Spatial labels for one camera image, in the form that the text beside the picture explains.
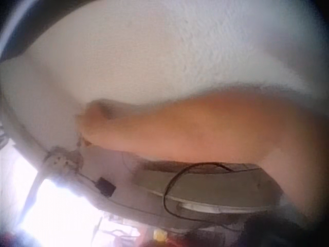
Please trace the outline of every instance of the yellow object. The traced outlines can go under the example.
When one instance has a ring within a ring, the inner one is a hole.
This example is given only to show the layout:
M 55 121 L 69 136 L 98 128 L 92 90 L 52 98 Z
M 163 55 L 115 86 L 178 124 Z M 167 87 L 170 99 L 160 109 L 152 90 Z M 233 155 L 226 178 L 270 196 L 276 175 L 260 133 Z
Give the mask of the yellow object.
M 153 239 L 158 242 L 165 242 L 167 240 L 168 233 L 166 231 L 156 229 L 153 232 Z

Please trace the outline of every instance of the curved black wire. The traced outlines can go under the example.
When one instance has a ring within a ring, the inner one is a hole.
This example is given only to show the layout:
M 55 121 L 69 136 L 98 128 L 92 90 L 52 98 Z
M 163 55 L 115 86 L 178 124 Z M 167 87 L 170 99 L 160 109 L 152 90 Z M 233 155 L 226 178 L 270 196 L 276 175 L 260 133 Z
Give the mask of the curved black wire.
M 170 211 L 167 207 L 167 203 L 166 203 L 166 198 L 167 198 L 167 195 L 169 194 L 169 192 L 171 191 L 171 189 L 173 188 L 173 186 L 176 184 L 176 182 L 184 175 L 186 174 L 189 170 L 195 168 L 195 167 L 198 167 L 198 166 L 206 166 L 206 165 L 213 165 L 213 166 L 218 166 L 218 167 L 221 167 L 229 172 L 234 172 L 232 169 L 224 166 L 223 164 L 221 163 L 216 163 L 216 162 L 206 162 L 206 163 L 196 163 L 196 164 L 193 164 L 193 165 L 190 165 L 188 167 L 185 167 L 184 169 L 182 169 L 180 172 L 178 172 L 168 183 L 168 185 L 166 186 L 165 190 L 164 190 L 164 193 L 163 193 L 163 196 L 162 196 L 162 204 L 163 204 L 163 207 L 165 209 L 165 211 L 172 215 L 172 216 L 175 216 L 176 218 L 178 219 L 182 219 L 182 220 L 190 220 L 190 221 L 196 221 L 196 222 L 203 222 L 203 223 L 208 223 L 210 225 L 217 225 L 217 226 L 220 226 L 224 229 L 227 229 L 229 231 L 232 231 L 232 232 L 241 232 L 242 230 L 236 230 L 236 229 L 231 229 L 223 224 L 218 224 L 217 222 L 214 222 L 214 221 L 208 221 L 208 220 L 202 220 L 202 219 L 193 219 L 193 218 L 189 218 L 189 217 L 184 217 L 184 216 L 181 216 L 181 215 L 178 215 L 172 211 Z

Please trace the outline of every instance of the bare skin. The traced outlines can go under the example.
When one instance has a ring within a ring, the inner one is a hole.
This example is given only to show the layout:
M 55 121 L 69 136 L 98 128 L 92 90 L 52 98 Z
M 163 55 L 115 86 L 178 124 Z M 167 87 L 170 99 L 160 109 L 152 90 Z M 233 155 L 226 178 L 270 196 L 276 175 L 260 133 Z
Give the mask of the bare skin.
M 227 91 L 117 119 L 93 104 L 77 124 L 86 140 L 106 149 L 181 162 L 257 164 L 311 220 L 328 196 L 328 120 L 288 100 Z

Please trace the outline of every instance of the hand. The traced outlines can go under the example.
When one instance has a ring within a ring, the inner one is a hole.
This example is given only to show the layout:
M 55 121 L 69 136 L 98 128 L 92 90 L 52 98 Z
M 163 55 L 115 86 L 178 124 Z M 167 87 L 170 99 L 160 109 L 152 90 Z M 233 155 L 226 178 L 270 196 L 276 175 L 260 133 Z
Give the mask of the hand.
M 86 146 L 101 143 L 102 133 L 107 121 L 104 107 L 99 102 L 89 104 L 85 112 L 76 117 L 78 130 Z

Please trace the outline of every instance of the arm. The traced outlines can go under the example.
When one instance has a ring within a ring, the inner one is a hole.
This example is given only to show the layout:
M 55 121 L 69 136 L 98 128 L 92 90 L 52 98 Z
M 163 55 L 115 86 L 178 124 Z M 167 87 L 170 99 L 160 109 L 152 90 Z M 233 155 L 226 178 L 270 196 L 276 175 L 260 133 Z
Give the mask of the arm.
M 258 164 L 310 217 L 327 192 L 327 122 L 287 100 L 231 91 L 113 120 L 94 105 L 78 125 L 103 148 L 182 162 Z

